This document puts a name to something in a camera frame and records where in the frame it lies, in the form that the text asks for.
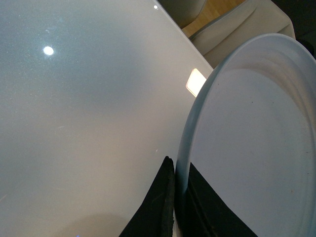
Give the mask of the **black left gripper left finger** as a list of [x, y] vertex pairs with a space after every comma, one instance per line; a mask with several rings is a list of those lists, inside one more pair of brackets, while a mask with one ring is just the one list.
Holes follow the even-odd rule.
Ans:
[[173, 160], [166, 156], [142, 204], [121, 232], [121, 237], [171, 237], [175, 196]]

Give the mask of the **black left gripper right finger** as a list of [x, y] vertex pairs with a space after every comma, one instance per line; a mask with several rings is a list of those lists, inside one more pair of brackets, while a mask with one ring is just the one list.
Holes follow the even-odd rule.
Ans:
[[255, 237], [191, 163], [188, 186], [176, 196], [176, 217], [184, 237]]

